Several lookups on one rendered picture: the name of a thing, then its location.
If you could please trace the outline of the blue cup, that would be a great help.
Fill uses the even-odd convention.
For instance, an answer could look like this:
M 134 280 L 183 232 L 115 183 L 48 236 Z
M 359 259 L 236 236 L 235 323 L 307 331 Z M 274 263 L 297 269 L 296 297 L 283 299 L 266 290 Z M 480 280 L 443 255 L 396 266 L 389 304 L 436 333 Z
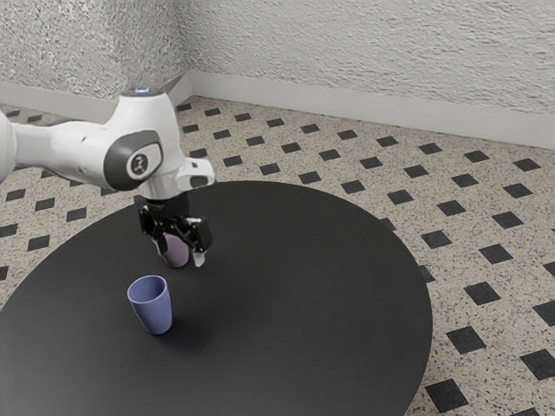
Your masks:
M 172 301 L 162 276 L 143 276 L 127 289 L 127 299 L 142 327 L 151 335 L 165 334 L 173 323 Z

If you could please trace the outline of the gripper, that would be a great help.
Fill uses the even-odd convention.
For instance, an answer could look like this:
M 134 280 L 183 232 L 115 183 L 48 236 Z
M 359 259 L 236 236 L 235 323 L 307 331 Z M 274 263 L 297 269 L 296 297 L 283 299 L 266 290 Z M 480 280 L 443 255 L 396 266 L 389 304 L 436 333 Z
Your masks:
M 205 218 L 190 213 L 187 192 L 164 200 L 147 198 L 139 208 L 139 219 L 142 233 L 152 237 L 162 259 L 166 259 L 168 252 L 166 234 L 176 237 L 187 234 L 194 265 L 201 267 L 205 263 L 206 252 L 212 246 L 212 233 Z

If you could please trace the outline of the pink cup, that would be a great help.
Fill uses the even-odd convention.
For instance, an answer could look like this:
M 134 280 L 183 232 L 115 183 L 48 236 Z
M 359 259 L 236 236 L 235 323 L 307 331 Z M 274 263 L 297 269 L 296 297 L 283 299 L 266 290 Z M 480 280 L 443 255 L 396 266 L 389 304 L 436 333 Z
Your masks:
M 190 256 L 189 247 L 179 237 L 172 234 L 164 234 L 166 241 L 166 252 L 162 255 L 166 265 L 178 269 L 187 264 Z

